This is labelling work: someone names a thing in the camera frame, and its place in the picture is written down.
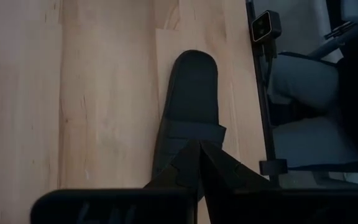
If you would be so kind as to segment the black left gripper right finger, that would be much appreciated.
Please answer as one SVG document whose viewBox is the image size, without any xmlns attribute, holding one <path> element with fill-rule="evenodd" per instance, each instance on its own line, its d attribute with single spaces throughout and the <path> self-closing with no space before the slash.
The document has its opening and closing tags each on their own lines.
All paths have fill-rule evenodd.
<svg viewBox="0 0 358 224">
<path fill-rule="evenodd" d="M 358 188 L 281 189 L 215 145 L 200 147 L 211 224 L 358 224 Z"/>
</svg>

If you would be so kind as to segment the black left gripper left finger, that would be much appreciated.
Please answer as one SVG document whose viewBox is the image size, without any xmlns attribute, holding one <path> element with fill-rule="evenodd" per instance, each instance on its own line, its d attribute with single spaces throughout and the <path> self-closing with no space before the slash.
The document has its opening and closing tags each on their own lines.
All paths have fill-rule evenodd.
<svg viewBox="0 0 358 224">
<path fill-rule="evenodd" d="M 30 224 L 197 224 L 200 142 L 189 141 L 142 188 L 61 189 L 40 197 Z"/>
</svg>

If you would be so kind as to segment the black slide sandal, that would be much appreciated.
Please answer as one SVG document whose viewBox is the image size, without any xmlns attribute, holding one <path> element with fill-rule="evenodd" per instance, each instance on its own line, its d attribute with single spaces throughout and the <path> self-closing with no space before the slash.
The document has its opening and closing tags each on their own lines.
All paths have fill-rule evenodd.
<svg viewBox="0 0 358 224">
<path fill-rule="evenodd" d="M 223 146 L 219 123 L 218 67 L 212 56 L 186 50 L 175 60 L 154 149 L 152 177 L 158 176 L 189 140 Z"/>
</svg>

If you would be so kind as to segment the person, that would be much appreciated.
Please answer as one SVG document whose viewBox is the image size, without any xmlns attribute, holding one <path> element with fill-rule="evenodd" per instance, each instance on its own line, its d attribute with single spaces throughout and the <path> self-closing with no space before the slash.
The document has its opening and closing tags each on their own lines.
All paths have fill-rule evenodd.
<svg viewBox="0 0 358 224">
<path fill-rule="evenodd" d="M 337 63 L 280 53 L 268 85 L 272 103 L 317 113 L 273 129 L 275 155 L 290 169 L 358 163 L 358 37 Z"/>
</svg>

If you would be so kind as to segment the black metal table frame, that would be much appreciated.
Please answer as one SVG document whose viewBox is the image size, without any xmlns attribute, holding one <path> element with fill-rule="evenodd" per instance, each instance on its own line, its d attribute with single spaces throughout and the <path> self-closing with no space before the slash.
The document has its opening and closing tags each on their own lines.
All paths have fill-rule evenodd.
<svg viewBox="0 0 358 224">
<path fill-rule="evenodd" d="M 254 0 L 246 0 L 246 6 L 252 42 L 251 23 L 261 13 L 255 13 Z M 346 49 L 350 47 L 351 40 L 358 37 L 358 0 L 328 0 L 328 11 L 329 22 L 333 26 L 341 26 L 345 22 L 353 22 L 353 28 L 310 54 L 290 53 L 329 63 L 337 63 L 343 58 Z M 266 62 L 262 47 L 256 46 L 253 42 L 252 47 L 256 59 L 257 81 L 260 83 L 260 90 L 262 92 L 263 122 L 267 127 L 268 134 L 267 160 L 272 167 L 273 176 L 278 178 L 284 187 L 358 188 L 358 163 L 290 169 L 287 166 L 286 160 L 276 157 L 273 143 L 273 129 L 281 124 L 299 121 L 303 118 L 316 117 L 317 113 L 315 110 L 297 102 L 291 103 L 288 106 L 271 102 L 268 87 L 272 68 L 277 56 L 284 52 L 277 50 L 277 56 L 271 61 Z"/>
</svg>

